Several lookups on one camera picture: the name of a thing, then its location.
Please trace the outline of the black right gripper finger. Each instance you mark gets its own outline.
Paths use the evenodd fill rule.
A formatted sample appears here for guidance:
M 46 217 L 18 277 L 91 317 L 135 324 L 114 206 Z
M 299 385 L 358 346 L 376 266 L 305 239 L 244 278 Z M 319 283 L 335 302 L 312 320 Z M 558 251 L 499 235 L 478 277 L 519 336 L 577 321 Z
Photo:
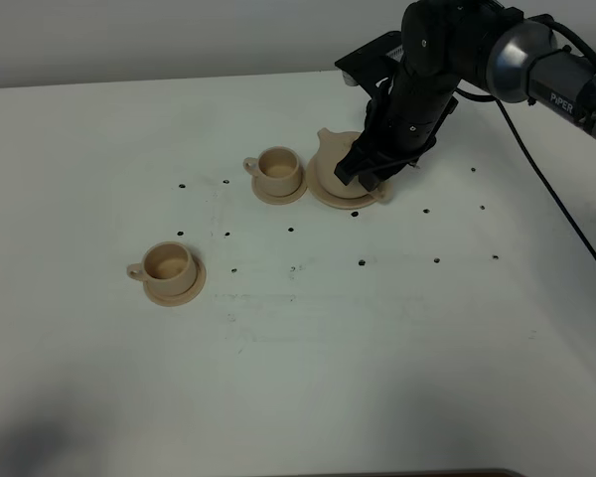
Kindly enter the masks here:
M 349 185 L 354 179 L 358 179 L 358 165 L 365 158 L 374 158 L 376 161 L 391 161 L 376 146 L 373 138 L 363 132 L 356 139 L 347 155 L 336 165 L 335 175 L 344 184 Z
M 409 160 L 381 161 L 365 158 L 358 165 L 359 183 L 368 191 L 374 191 L 380 184 L 398 174 Z

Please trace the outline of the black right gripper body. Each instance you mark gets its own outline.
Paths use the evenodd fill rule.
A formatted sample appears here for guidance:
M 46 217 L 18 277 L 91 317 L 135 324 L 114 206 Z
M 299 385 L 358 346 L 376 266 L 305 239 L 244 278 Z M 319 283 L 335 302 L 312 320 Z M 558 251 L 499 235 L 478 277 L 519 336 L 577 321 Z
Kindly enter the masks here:
M 366 125 L 371 164 L 400 167 L 432 148 L 458 83 L 453 73 L 424 76 L 409 64 L 398 64 Z

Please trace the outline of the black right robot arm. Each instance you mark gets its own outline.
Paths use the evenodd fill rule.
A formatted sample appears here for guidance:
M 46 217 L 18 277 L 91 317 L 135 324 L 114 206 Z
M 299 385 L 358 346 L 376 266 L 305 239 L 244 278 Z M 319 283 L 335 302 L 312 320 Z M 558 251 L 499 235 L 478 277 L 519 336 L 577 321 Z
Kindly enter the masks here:
M 547 14 L 528 18 L 497 1 L 416 1 L 400 30 L 336 66 L 371 99 L 334 173 L 369 192 L 435 145 L 462 81 L 490 101 L 541 103 L 596 139 L 596 52 Z

